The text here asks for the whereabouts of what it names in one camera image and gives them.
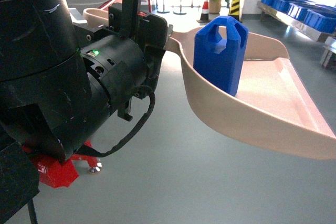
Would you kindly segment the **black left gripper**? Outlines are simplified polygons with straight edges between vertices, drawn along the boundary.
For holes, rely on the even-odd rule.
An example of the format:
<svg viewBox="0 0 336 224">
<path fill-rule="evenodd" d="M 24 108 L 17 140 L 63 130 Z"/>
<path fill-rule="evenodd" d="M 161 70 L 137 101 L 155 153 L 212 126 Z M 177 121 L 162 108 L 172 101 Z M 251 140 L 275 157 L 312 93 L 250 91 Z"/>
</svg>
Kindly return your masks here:
<svg viewBox="0 0 336 224">
<path fill-rule="evenodd" d="M 75 25 L 93 88 L 84 119 L 105 120 L 114 112 L 131 121 L 131 99 L 153 96 L 167 41 L 167 21 L 148 12 L 125 17 L 121 3 L 109 10 L 86 8 Z"/>
</svg>

